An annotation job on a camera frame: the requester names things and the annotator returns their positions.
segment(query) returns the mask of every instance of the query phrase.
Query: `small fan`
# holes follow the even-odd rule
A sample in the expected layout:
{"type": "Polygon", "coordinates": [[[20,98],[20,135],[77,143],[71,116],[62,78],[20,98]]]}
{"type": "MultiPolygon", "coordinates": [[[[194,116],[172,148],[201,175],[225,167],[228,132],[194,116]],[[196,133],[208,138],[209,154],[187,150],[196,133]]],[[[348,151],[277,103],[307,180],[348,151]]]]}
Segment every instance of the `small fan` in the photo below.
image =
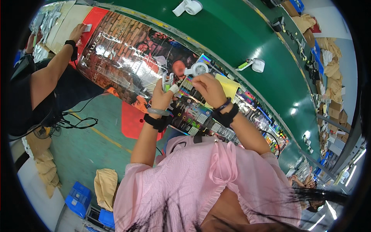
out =
{"type": "Polygon", "coordinates": [[[185,75],[190,75],[192,74],[193,76],[198,76],[201,74],[205,74],[209,72],[209,68],[205,63],[198,62],[192,65],[190,69],[185,69],[184,74],[185,75]]]}

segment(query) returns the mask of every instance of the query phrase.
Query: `bracelet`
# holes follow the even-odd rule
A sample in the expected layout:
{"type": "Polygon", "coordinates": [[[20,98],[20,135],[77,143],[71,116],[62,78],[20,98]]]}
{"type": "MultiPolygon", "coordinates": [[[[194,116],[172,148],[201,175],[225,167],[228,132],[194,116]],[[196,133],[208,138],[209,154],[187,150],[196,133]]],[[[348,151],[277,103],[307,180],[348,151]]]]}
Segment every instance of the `bracelet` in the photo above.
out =
{"type": "Polygon", "coordinates": [[[163,116],[169,116],[170,112],[166,110],[159,110],[159,109],[154,109],[154,108],[148,108],[147,109],[148,113],[150,114],[158,114],[158,115],[163,115],[163,116]]]}
{"type": "Polygon", "coordinates": [[[221,111],[222,109],[226,108],[226,107],[229,105],[229,103],[231,103],[231,100],[232,100],[232,98],[227,97],[227,101],[226,101],[226,103],[224,103],[223,105],[221,105],[219,108],[214,109],[214,111],[215,111],[215,112],[219,112],[219,111],[221,111]]]}

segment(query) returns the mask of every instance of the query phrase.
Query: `ceiling light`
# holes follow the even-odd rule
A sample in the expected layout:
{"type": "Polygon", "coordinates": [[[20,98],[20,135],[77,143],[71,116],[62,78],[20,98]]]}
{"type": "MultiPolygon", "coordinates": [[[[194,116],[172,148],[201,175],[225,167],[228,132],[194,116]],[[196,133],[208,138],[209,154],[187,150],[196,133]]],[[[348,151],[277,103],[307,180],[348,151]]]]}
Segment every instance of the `ceiling light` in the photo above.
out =
{"type": "Polygon", "coordinates": [[[322,219],[325,217],[325,214],[312,226],[312,227],[310,227],[308,230],[309,231],[311,231],[311,230],[313,230],[313,228],[314,227],[316,227],[316,225],[320,222],[320,221],[322,221],[322,219]]]}
{"type": "Polygon", "coordinates": [[[308,139],[308,138],[310,138],[311,133],[310,133],[309,131],[306,131],[306,132],[304,133],[304,135],[305,135],[305,137],[308,139]]]}
{"type": "Polygon", "coordinates": [[[352,176],[353,176],[354,171],[355,171],[356,168],[357,168],[357,165],[354,166],[354,168],[353,168],[353,170],[352,170],[352,173],[350,174],[350,176],[349,176],[349,178],[348,178],[347,183],[345,184],[345,186],[348,186],[349,181],[350,181],[350,179],[352,179],[352,176]]]}
{"type": "Polygon", "coordinates": [[[336,216],[336,211],[335,211],[335,209],[333,209],[333,208],[331,207],[331,205],[328,203],[328,201],[326,201],[326,204],[327,204],[328,208],[330,209],[330,212],[331,212],[331,214],[332,214],[332,217],[334,218],[334,220],[336,220],[336,218],[338,218],[338,217],[336,216]]]}
{"type": "Polygon", "coordinates": [[[366,153],[366,149],[362,151],[362,153],[358,156],[358,158],[353,162],[354,164],[366,153]]]}

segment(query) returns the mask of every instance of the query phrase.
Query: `sticky note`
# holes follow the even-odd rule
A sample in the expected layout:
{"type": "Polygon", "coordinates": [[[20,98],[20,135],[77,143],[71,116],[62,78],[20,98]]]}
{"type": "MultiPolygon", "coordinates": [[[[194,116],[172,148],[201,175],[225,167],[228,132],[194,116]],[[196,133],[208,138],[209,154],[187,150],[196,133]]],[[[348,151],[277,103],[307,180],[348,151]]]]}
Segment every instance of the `sticky note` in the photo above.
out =
{"type": "MultiPolygon", "coordinates": [[[[216,74],[215,78],[221,83],[221,86],[223,87],[223,91],[226,97],[230,97],[233,100],[234,95],[237,92],[237,89],[241,87],[241,85],[233,80],[228,79],[226,76],[220,74],[216,74]]],[[[213,108],[208,103],[205,103],[205,106],[210,109],[213,108]]]]}

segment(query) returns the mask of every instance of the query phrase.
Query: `wrist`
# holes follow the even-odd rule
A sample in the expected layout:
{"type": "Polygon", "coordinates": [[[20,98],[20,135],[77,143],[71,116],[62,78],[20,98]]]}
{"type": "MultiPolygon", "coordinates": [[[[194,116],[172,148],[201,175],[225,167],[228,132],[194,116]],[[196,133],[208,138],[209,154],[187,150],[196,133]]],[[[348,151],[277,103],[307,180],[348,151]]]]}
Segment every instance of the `wrist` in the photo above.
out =
{"type": "Polygon", "coordinates": [[[221,114],[229,113],[233,108],[233,104],[229,103],[226,107],[220,110],[221,114]]]}
{"type": "Polygon", "coordinates": [[[162,117],[162,115],[159,115],[159,114],[148,114],[151,118],[154,118],[154,119],[159,119],[162,117]]]}

